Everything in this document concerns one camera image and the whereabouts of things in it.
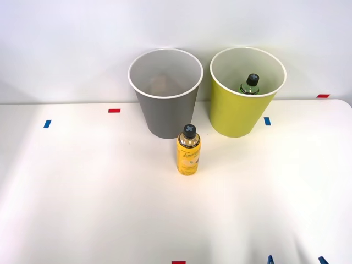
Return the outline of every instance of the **bin rim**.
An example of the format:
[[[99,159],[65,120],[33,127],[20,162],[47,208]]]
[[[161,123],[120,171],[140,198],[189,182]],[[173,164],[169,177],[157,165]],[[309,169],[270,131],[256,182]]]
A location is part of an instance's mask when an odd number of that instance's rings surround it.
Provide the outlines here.
[[[282,82],[282,84],[280,85],[279,88],[277,88],[276,90],[272,91],[272,92],[269,92],[269,93],[265,93],[263,95],[246,95],[244,93],[239,93],[239,92],[236,92],[236,91],[233,91],[229,88],[227,88],[226,86],[224,86],[221,82],[218,81],[218,79],[216,79],[215,75],[214,75],[214,72],[213,72],[213,63],[215,61],[215,59],[223,52],[226,52],[226,51],[229,51],[229,50],[234,50],[235,48],[248,48],[248,49],[251,49],[251,50],[256,50],[256,51],[260,51],[260,52],[263,52],[267,55],[269,55],[270,57],[272,57],[273,59],[275,59],[282,67],[283,71],[284,71],[284,80]],[[255,97],[266,97],[266,96],[270,96],[272,94],[275,94],[277,93],[281,88],[282,86],[284,86],[284,84],[286,83],[286,78],[287,78],[287,72],[286,72],[286,68],[284,66],[284,64],[282,64],[282,62],[276,58],[273,54],[270,54],[269,52],[267,51],[264,51],[262,49],[259,49],[259,48],[254,48],[254,47],[231,47],[231,48],[226,48],[220,52],[218,52],[211,60],[211,63],[210,63],[210,73],[211,73],[211,76],[213,77],[214,81],[222,88],[224,88],[225,90],[231,92],[232,94],[235,94],[235,95],[239,95],[239,96],[244,96],[244,97],[251,97],[251,98],[255,98]]]
[[[189,56],[191,56],[194,60],[196,60],[196,62],[198,63],[200,69],[201,69],[201,73],[200,73],[200,78],[198,80],[198,82],[196,83],[195,86],[193,86],[191,89],[183,92],[183,93],[180,93],[178,95],[173,95],[173,96],[155,96],[155,95],[150,95],[149,93],[146,93],[146,92],[143,92],[141,90],[139,90],[132,82],[131,80],[131,76],[130,76],[130,73],[131,73],[131,69],[133,67],[133,65],[135,64],[136,61],[138,61],[141,57],[149,54],[149,53],[152,53],[152,52],[156,52],[156,51],[161,51],[161,50],[171,50],[171,51],[180,51],[180,52],[183,52]],[[141,55],[139,55],[137,58],[134,59],[134,61],[131,63],[129,69],[128,69],[128,81],[130,82],[130,85],[133,87],[134,90],[136,90],[138,93],[144,95],[144,96],[147,96],[147,97],[150,97],[150,98],[154,98],[154,99],[174,99],[174,98],[178,98],[178,97],[182,97],[184,95],[187,95],[189,93],[191,93],[192,91],[194,91],[199,85],[200,83],[202,82],[203,80],[203,75],[204,75],[204,69],[203,69],[203,65],[200,63],[200,61],[197,59],[196,56],[194,56],[193,54],[187,52],[187,51],[183,51],[182,49],[178,49],[178,48],[157,48],[157,49],[153,49],[151,51],[147,51]]]

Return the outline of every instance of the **black bottle cap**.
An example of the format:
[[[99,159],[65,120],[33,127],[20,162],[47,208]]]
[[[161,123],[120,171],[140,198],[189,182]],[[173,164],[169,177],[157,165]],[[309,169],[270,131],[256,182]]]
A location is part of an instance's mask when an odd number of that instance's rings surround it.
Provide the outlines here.
[[[192,139],[196,136],[196,127],[192,124],[185,125],[183,128],[183,135],[185,138]]]
[[[258,81],[259,81],[259,75],[255,74],[255,73],[251,73],[248,76],[247,84],[250,85],[250,86],[257,86]]]

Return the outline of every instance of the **spray can label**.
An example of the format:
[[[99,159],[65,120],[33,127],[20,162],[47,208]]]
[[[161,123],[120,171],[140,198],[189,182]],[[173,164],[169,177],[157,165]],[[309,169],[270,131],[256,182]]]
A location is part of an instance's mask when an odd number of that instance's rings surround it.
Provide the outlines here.
[[[195,147],[184,147],[177,138],[177,169],[183,175],[192,175],[198,169],[201,142]]]

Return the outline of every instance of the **bottle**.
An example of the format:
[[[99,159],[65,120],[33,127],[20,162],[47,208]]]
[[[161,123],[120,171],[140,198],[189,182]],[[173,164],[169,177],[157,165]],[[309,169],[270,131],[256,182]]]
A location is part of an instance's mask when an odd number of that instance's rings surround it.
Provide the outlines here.
[[[192,175],[198,169],[201,140],[196,127],[188,124],[177,137],[177,169],[183,175]]]
[[[247,82],[240,85],[239,92],[246,95],[257,95],[259,93],[259,87],[257,86],[259,76],[255,73],[251,73],[248,76]]]

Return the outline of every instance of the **table surface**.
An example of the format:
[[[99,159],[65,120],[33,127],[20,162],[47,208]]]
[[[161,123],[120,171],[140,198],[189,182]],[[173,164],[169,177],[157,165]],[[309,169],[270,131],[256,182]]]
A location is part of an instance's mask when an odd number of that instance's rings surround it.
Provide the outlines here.
[[[138,103],[0,106],[0,263],[351,264],[352,108],[273,101],[241,138],[208,108],[185,177]]]

